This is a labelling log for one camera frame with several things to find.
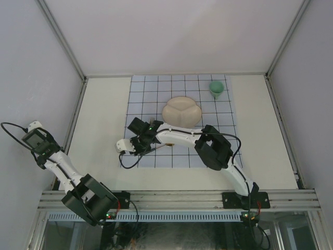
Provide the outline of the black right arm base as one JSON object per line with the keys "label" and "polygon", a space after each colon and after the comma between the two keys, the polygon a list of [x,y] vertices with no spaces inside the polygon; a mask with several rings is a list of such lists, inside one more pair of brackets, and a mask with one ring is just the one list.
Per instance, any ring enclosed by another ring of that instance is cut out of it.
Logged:
{"label": "black right arm base", "polygon": [[223,192],[222,202],[225,209],[269,209],[271,207],[268,194],[266,192],[258,192],[248,196],[238,195],[236,192]]}

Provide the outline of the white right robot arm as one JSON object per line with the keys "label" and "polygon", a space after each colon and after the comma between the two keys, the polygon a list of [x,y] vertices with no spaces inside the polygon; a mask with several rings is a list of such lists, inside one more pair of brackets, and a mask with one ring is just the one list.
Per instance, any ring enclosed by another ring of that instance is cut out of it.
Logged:
{"label": "white right robot arm", "polygon": [[203,164],[215,171],[221,171],[239,195],[243,207],[250,208],[258,201],[258,185],[244,173],[236,161],[228,137],[239,140],[235,135],[220,133],[215,127],[206,125],[203,129],[188,129],[172,126],[155,120],[147,123],[134,118],[128,129],[135,134],[125,139],[125,151],[143,156],[152,150],[152,144],[174,144],[193,148]]}

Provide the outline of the white black-grid tablecloth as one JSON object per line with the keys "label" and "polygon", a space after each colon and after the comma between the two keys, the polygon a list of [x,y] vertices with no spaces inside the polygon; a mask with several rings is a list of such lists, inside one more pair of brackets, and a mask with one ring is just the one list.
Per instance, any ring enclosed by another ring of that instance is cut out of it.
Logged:
{"label": "white black-grid tablecloth", "polygon": [[[209,84],[212,81],[221,81],[224,85],[224,92],[218,99],[214,99],[210,94]],[[193,99],[201,108],[201,120],[194,126],[195,129],[203,129],[205,125],[209,124],[221,133],[235,135],[239,138],[232,84],[229,77],[223,74],[133,76],[125,125],[129,126],[135,117],[145,122],[149,122],[151,117],[162,121],[164,106],[170,99],[179,96]],[[232,137],[227,139],[232,145],[232,151],[237,152],[237,163],[243,167],[241,151],[237,149],[239,142]],[[135,165],[136,168],[205,167],[193,148],[179,145],[163,147],[143,157],[126,153],[121,159],[125,166]]]}

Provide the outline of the gold fork green handle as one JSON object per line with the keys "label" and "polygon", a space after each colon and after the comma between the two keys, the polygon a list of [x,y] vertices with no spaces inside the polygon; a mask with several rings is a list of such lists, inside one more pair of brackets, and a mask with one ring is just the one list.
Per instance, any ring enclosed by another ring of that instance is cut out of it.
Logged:
{"label": "gold fork green handle", "polygon": [[155,121],[155,118],[154,118],[154,117],[151,117],[151,118],[149,119],[149,123],[150,123],[150,124],[153,124],[154,121]]}

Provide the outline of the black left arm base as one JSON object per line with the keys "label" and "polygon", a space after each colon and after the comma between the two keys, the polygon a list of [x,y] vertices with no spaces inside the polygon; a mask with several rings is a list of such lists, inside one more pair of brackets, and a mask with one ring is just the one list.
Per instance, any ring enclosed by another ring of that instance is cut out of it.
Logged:
{"label": "black left arm base", "polygon": [[113,195],[120,202],[120,209],[128,209],[130,206],[129,199],[131,198],[131,194],[129,192],[121,191],[121,192],[113,192]]}

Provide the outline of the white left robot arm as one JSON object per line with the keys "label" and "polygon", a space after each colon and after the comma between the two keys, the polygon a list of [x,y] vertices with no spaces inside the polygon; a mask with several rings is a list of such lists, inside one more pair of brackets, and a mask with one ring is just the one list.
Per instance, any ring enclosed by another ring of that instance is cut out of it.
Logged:
{"label": "white left robot arm", "polygon": [[108,211],[119,204],[117,197],[91,175],[80,174],[45,129],[27,129],[22,141],[36,155],[37,165],[52,172],[65,188],[62,203],[90,225],[104,226]]}

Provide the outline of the cream divided plate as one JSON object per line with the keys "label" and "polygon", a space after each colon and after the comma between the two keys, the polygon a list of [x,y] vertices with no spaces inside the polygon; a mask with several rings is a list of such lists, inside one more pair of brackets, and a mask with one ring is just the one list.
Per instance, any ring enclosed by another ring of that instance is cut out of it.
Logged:
{"label": "cream divided plate", "polygon": [[184,96],[170,99],[162,110],[163,120],[172,126],[192,128],[201,120],[202,111],[196,102]]}

